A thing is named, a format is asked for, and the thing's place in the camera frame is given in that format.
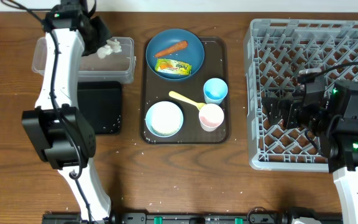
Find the white tissue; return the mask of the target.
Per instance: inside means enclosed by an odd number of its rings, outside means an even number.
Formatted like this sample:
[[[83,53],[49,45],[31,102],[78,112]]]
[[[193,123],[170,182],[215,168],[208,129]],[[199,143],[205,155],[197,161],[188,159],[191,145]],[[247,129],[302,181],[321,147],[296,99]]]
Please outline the white tissue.
[[[97,50],[97,55],[100,59],[106,58],[108,55],[112,53],[119,53],[122,51],[121,43],[117,40],[107,40],[106,45],[100,47]]]

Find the light blue cup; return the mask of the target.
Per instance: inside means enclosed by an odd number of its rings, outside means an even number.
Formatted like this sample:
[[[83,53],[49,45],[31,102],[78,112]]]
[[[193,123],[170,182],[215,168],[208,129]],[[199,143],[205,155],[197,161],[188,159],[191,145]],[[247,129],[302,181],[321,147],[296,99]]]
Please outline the light blue cup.
[[[211,78],[203,86],[204,100],[207,104],[220,105],[228,94],[226,82],[220,78]]]

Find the pink cup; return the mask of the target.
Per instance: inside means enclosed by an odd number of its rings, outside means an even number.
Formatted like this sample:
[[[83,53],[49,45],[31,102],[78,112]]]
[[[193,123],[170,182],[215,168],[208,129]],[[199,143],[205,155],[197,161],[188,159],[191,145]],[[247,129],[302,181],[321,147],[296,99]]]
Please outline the pink cup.
[[[217,129],[224,121],[223,109],[215,104],[204,105],[198,114],[201,128],[207,132]]]

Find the yellow green snack wrapper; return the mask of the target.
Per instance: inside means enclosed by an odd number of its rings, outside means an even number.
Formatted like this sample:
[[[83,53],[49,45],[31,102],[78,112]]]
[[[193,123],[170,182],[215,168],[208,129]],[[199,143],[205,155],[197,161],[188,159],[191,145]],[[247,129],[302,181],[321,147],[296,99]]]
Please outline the yellow green snack wrapper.
[[[156,72],[174,75],[190,75],[191,70],[192,66],[188,63],[166,58],[158,58],[155,66]]]

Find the orange carrot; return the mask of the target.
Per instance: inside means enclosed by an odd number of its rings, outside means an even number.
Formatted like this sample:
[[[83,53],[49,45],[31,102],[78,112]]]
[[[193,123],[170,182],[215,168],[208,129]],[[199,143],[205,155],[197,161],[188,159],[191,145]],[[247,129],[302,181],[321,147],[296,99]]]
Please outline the orange carrot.
[[[163,57],[165,55],[169,55],[169,54],[175,53],[177,51],[186,49],[187,47],[188,47],[188,42],[186,40],[183,40],[183,41],[178,42],[164,50],[159,51],[158,53],[156,53],[154,55],[154,57],[157,57],[157,58]]]

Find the light blue rice bowl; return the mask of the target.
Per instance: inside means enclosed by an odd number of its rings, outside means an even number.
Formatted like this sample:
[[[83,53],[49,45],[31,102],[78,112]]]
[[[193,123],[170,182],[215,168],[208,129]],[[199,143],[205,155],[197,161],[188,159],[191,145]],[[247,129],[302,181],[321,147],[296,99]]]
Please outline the light blue rice bowl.
[[[146,112],[147,129],[157,137],[169,138],[183,126],[184,116],[179,106],[170,101],[153,104]]]

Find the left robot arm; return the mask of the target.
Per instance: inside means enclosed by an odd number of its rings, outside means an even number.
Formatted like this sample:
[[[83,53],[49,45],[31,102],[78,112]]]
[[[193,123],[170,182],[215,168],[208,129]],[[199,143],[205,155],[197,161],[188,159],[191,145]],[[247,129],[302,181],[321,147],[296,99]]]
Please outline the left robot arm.
[[[80,206],[80,223],[113,223],[111,199],[94,164],[96,136],[78,105],[81,58],[95,53],[108,30],[86,1],[61,1],[42,20],[47,60],[35,108],[22,125],[43,162],[67,181]]]

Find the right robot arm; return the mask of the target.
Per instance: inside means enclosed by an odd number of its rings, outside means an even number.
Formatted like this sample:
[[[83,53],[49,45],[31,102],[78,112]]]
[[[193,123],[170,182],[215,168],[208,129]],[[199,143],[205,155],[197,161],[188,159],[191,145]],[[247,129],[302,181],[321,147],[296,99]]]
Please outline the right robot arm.
[[[299,81],[288,98],[263,97],[270,124],[304,128],[319,139],[319,153],[333,175],[344,223],[358,223],[358,82],[338,80],[331,94],[316,78]]]

